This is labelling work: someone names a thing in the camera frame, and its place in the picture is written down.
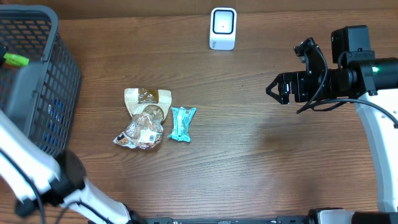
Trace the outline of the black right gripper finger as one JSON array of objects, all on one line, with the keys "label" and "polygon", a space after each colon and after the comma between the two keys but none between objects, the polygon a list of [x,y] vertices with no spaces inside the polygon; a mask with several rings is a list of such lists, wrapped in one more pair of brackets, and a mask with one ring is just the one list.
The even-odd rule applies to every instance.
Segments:
[{"label": "black right gripper finger", "polygon": [[289,104],[289,102],[290,102],[290,100],[289,100],[290,90],[289,89],[288,90],[281,89],[281,90],[279,90],[279,93],[277,94],[272,91],[272,88],[267,87],[266,93],[282,105]]},{"label": "black right gripper finger", "polygon": [[271,91],[274,87],[280,88],[281,86],[284,86],[285,84],[285,74],[280,73],[276,78],[268,85],[266,88],[267,91]]}]

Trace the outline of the teal snack packet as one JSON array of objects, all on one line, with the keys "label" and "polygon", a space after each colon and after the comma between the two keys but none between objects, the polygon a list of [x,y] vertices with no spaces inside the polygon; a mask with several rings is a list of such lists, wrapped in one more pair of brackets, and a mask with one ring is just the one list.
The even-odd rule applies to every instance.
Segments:
[{"label": "teal snack packet", "polygon": [[168,138],[190,142],[189,127],[196,111],[196,108],[172,107],[173,129]]}]

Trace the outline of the beige nut snack bag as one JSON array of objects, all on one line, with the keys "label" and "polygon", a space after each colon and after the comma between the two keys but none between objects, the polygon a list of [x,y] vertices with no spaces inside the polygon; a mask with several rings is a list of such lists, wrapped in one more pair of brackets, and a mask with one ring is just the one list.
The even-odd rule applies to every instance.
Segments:
[{"label": "beige nut snack bag", "polygon": [[162,140],[162,123],[172,103],[172,92],[127,88],[124,90],[124,102],[131,115],[131,122],[114,138],[113,143],[130,149],[151,150],[156,147]]}]

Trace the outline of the green candy packet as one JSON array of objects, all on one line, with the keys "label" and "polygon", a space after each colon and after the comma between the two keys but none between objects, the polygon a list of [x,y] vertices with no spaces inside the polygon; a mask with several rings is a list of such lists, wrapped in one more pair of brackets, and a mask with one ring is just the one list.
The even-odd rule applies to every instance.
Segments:
[{"label": "green candy packet", "polygon": [[17,68],[26,67],[30,62],[30,59],[27,57],[11,53],[5,53],[3,59],[6,65]]}]

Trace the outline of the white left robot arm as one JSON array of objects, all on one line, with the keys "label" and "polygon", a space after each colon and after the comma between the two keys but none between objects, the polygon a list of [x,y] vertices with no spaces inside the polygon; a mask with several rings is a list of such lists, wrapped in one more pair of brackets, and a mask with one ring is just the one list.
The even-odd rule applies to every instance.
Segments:
[{"label": "white left robot arm", "polygon": [[83,215],[91,223],[144,223],[138,214],[93,185],[79,158],[65,150],[57,157],[41,151],[1,114],[1,177],[13,190],[16,213],[45,215],[46,203]]}]

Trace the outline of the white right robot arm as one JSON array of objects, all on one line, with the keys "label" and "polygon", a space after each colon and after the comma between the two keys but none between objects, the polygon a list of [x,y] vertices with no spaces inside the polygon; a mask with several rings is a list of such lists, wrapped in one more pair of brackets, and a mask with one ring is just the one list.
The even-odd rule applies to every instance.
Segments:
[{"label": "white right robot arm", "polygon": [[346,26],[331,33],[336,69],[329,68],[320,47],[309,37],[294,48],[305,64],[299,72],[280,73],[266,93],[297,110],[332,111],[354,104],[371,151],[377,182],[376,212],[314,208],[286,223],[397,223],[397,59],[376,58],[366,25]]}]

